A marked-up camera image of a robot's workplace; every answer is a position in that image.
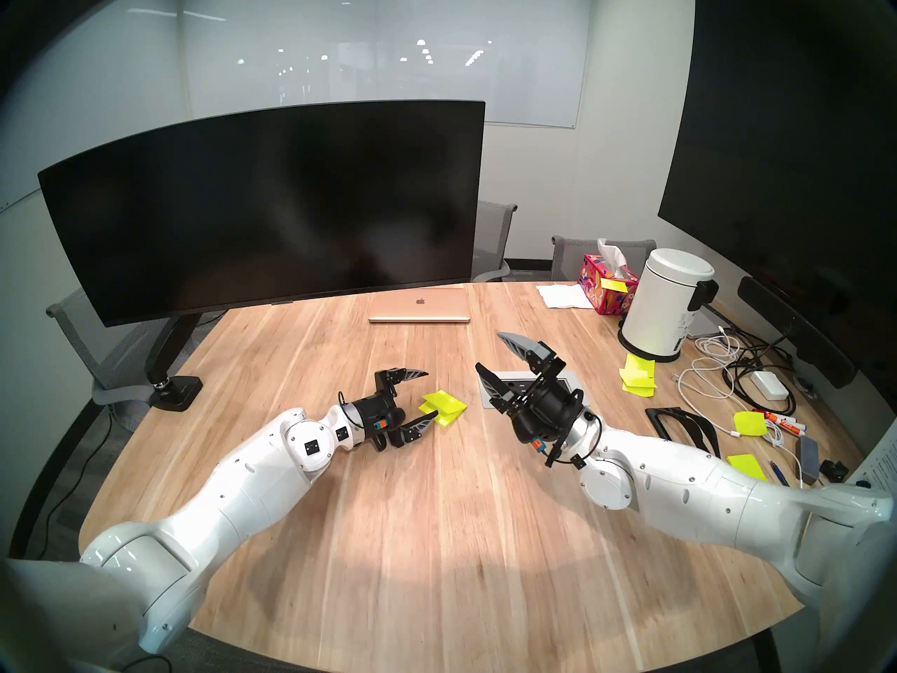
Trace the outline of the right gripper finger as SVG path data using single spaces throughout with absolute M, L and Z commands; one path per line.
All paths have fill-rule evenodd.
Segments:
M 477 376 L 488 394 L 490 404 L 499 414 L 516 416 L 522 409 L 522 392 L 519 388 L 509 385 L 495 372 L 490 371 L 482 363 L 475 365 Z
M 517 358 L 527 364 L 528 368 L 528 373 L 500 373 L 502 380 L 534 381 L 542 375 L 547 380 L 561 378 L 566 364 L 544 342 L 511 332 L 498 332 L 497 337 Z

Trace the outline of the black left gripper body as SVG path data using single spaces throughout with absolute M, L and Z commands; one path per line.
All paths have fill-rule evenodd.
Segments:
M 405 441 L 400 431 L 406 413 L 396 403 L 394 391 L 378 391 L 348 404 L 348 418 L 363 431 L 378 452 L 386 446 L 400 449 Z

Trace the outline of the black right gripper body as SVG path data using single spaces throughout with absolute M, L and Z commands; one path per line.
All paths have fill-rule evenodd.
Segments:
M 511 417 L 512 429 L 522 444 L 563 442 L 584 407 L 585 393 L 581 388 L 570 389 L 564 379 L 548 380 Z

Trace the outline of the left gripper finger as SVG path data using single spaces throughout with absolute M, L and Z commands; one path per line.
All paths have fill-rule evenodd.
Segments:
M 394 399 L 397 395 L 397 384 L 428 375 L 428 372 L 405 367 L 379 370 L 375 372 L 376 391 L 378 391 L 378 394 L 388 395 Z
M 388 442 L 395 448 L 402 448 L 420 439 L 438 416 L 439 411 L 433 410 L 409 423 L 399 425 L 397 429 L 388 432 Z

